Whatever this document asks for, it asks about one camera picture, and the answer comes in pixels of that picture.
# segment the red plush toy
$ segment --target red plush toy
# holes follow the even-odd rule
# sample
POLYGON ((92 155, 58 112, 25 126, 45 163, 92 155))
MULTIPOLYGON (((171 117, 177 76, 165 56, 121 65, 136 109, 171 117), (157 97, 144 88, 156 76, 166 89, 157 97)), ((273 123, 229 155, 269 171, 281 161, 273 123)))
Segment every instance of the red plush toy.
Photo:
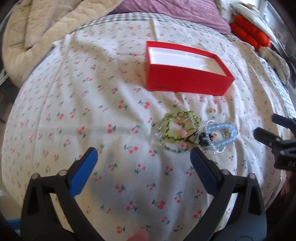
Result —
POLYGON ((254 46, 258 52, 261 46, 270 47, 268 36, 242 15, 235 16, 236 23, 230 23, 232 32, 241 40, 254 46))

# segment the metal screw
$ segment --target metal screw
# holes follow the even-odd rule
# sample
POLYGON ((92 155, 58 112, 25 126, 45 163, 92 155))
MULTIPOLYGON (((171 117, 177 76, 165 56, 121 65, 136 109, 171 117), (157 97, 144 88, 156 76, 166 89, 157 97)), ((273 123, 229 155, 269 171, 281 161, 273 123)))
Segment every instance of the metal screw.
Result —
POLYGON ((60 175, 61 177, 65 176, 67 174, 67 170, 60 170, 58 175, 60 175))
POLYGON ((39 177, 39 174, 38 174, 38 173, 34 173, 34 174, 31 176, 32 179, 37 179, 38 177, 39 177))
POLYGON ((255 176, 255 174, 254 174, 254 173, 250 173, 250 174, 249 174, 249 177, 250 177, 251 179, 253 179, 253 180, 255 180, 255 179, 256 179, 256 176, 255 176))
POLYGON ((230 174, 230 171, 228 171, 227 169, 222 169, 221 172, 222 172, 224 175, 229 175, 229 174, 230 174))

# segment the white floral bed sheet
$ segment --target white floral bed sheet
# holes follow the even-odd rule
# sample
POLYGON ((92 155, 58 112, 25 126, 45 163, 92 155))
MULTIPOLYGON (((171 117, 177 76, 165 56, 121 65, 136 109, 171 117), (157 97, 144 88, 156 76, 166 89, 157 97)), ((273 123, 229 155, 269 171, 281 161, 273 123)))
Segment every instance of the white floral bed sheet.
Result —
MULTIPOLYGON (((274 169, 271 150, 255 141, 252 131, 260 126, 291 138, 271 115, 295 116, 292 106, 274 71, 247 43, 159 14, 107 16, 56 42, 21 88, 4 134, 3 183, 21 205, 33 173, 55 175, 95 147, 98 163, 76 200, 102 237, 125 241, 146 229, 150 240, 183 240, 212 197, 191 166, 190 152, 172 153, 155 139, 164 115, 193 110, 202 124, 232 122, 239 131, 235 143, 222 154, 203 152, 232 174, 255 173, 268 206, 285 173, 274 169), (214 52, 235 81, 223 97, 149 92, 147 40, 214 52)), ((226 224, 234 198, 217 230, 226 224)), ((69 228, 58 201, 54 204, 69 228)))

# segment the pink bead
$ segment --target pink bead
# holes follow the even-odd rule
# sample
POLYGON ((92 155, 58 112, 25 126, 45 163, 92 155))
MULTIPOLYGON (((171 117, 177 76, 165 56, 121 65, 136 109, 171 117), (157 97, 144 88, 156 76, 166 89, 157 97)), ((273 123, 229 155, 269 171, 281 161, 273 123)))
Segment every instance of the pink bead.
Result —
POLYGON ((187 136, 187 131, 185 131, 184 129, 181 129, 181 130, 179 131, 179 136, 181 136, 181 137, 186 137, 186 136, 187 136))

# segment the floor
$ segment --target floor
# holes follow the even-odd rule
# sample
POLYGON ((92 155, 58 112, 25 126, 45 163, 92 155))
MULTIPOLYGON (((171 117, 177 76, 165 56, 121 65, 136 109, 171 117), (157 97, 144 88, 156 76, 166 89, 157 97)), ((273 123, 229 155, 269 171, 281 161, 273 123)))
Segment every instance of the floor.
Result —
MULTIPOLYGON (((12 104, 0 100, 0 117, 4 120, 8 119, 8 115, 11 111, 12 104)), ((0 145, 2 144, 2 137, 4 132, 5 124, 0 123, 0 145)), ((16 203, 16 201, 7 192, 5 186, 0 178, 0 211, 3 216, 8 219, 20 218, 21 207, 16 203)))

